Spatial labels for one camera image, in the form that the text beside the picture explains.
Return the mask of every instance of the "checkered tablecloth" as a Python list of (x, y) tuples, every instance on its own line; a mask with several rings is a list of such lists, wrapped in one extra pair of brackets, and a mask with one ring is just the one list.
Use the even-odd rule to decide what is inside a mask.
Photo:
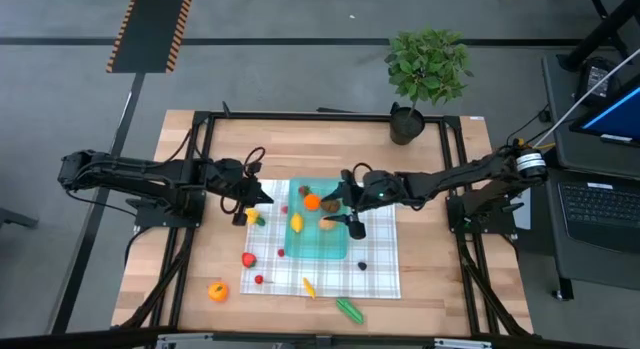
[[(253, 253), (257, 264), (249, 269), (243, 268), (241, 293), (307, 296), (302, 283), (302, 278), (307, 278), (313, 285), (316, 296), (400, 298), (398, 241), (393, 205), (359, 215), (366, 226), (367, 236), (362, 240), (349, 238), (345, 259), (281, 258), (278, 256), (278, 249), (284, 248), (287, 228), (287, 215), (281, 212), (281, 208), (287, 205), (289, 181), (260, 182), (262, 189), (273, 198), (274, 204), (256, 206), (266, 221), (265, 226), (248, 226), (245, 252)], [(366, 263), (367, 269), (360, 270), (358, 262)], [(262, 275), (265, 283), (256, 284), (256, 275)]]

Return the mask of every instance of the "potted plant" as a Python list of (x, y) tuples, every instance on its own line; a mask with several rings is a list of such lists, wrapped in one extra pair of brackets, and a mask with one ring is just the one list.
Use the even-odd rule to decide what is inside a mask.
[(418, 100), (431, 100), (436, 105), (440, 98), (448, 102), (462, 95), (466, 87), (460, 74), (473, 74), (467, 70), (468, 54), (463, 44), (456, 44), (459, 33), (449, 30), (425, 29), (417, 33), (401, 32), (391, 40), (389, 83), (397, 86), (396, 94), (409, 97), (411, 108), (391, 108), (390, 135), (394, 143), (409, 144), (424, 129), (424, 117), (416, 110)]

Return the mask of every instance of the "green leaves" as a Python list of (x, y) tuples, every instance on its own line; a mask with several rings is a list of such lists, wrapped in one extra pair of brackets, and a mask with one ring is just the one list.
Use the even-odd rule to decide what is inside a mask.
[(462, 95), (466, 85), (462, 74), (473, 77), (468, 68), (466, 46), (456, 44), (460, 34), (448, 30), (425, 29), (416, 33), (401, 32), (391, 40), (391, 53), (384, 59), (389, 68), (389, 83), (396, 94), (412, 102), (440, 98), (447, 102)]

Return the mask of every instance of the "white cable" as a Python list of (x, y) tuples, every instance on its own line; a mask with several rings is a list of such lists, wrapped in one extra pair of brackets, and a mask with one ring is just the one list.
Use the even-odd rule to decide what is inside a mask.
[(560, 126), (560, 124), (569, 116), (569, 114), (571, 114), (571, 112), (578, 107), (578, 105), (580, 105), (580, 103), (582, 103), (583, 100), (586, 99), (586, 97), (589, 96), (589, 94), (591, 94), (594, 90), (596, 90), (597, 87), (599, 87), (602, 83), (604, 83), (605, 81), (607, 81), (607, 79), (609, 79), (610, 76), (612, 76), (613, 74), (615, 74), (615, 72), (617, 72), (620, 68), (622, 68), (625, 64), (627, 64), (631, 59), (633, 59), (636, 55), (638, 55), (638, 53), (640, 53), (640, 49), (636, 50), (635, 53), (631, 54), (627, 59), (625, 59), (622, 63), (618, 64), (617, 67), (615, 67), (609, 74), (607, 74), (607, 76), (605, 76), (604, 78), (602, 78), (602, 80), (600, 80), (598, 82), (598, 84), (596, 84), (593, 88), (591, 88), (591, 90), (589, 90), (587, 92), (587, 94), (583, 95), (582, 98), (580, 98), (575, 104), (573, 104), (573, 106), (571, 107), (571, 109), (569, 109), (568, 112), (565, 113), (565, 115), (562, 116), (562, 118), (560, 118), (560, 120), (558, 120), (557, 123), (554, 124), (554, 126), (551, 127), (551, 129), (549, 129), (549, 131), (542, 136), (542, 138), (540, 138), (538, 140), (538, 142), (533, 146), (534, 148), (539, 146), (540, 143), (542, 143), (551, 133), (553, 133), (554, 130), (556, 130), (558, 128), (558, 126)]

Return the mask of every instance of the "wooden table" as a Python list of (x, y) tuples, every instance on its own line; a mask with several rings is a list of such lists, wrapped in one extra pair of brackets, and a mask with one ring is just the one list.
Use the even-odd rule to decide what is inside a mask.
[[(162, 161), (175, 151), (191, 127), (193, 113), (167, 112), (155, 160)], [(460, 119), (469, 160), (489, 153), (484, 120)], [(407, 146), (394, 145), (388, 132), (388, 124), (374, 122), (218, 119), (211, 156), (244, 160), (262, 145), (267, 154), (260, 179), (335, 177), (357, 162), (390, 172), (444, 169), (436, 125), (428, 124)], [(457, 158), (452, 133), (449, 141), (452, 157)], [(336, 309), (335, 298), (241, 295), (240, 256), (246, 229), (232, 226), (231, 217), (218, 206), (219, 198), (210, 194), (194, 239), (178, 326), (202, 331), (468, 336), (460, 264), (454, 236), (448, 231), (444, 197), (440, 194), (420, 212), (397, 209), (402, 299), (353, 300), (366, 317), (364, 325), (356, 325)], [(166, 238), (166, 228), (154, 229), (131, 248), (113, 324), (128, 319), (156, 284)], [(483, 239), (494, 291), (518, 323), (531, 331), (512, 247), (497, 235)], [(207, 297), (208, 285), (219, 280), (230, 286), (229, 299), (223, 304)], [(165, 296), (161, 323), (168, 321), (172, 291), (169, 288)], [(475, 292), (481, 328), (486, 331), (482, 296)]]

